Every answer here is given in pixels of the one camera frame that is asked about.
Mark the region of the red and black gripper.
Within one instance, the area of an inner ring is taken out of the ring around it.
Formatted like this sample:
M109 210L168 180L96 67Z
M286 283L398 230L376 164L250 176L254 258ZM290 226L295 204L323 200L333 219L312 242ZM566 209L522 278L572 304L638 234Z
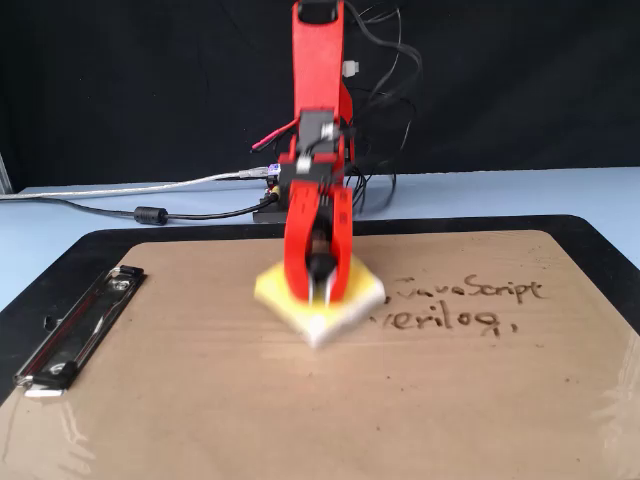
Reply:
M344 176L344 159L336 152L320 152L297 167L288 153L278 157L279 206L288 208L284 231L284 272L288 287L298 300L311 303L313 281L307 269L312 228L319 206L319 185L339 183ZM343 299L349 280L352 254L352 190L344 186L331 186L332 201L330 253L336 266L329 275L325 291L326 302Z

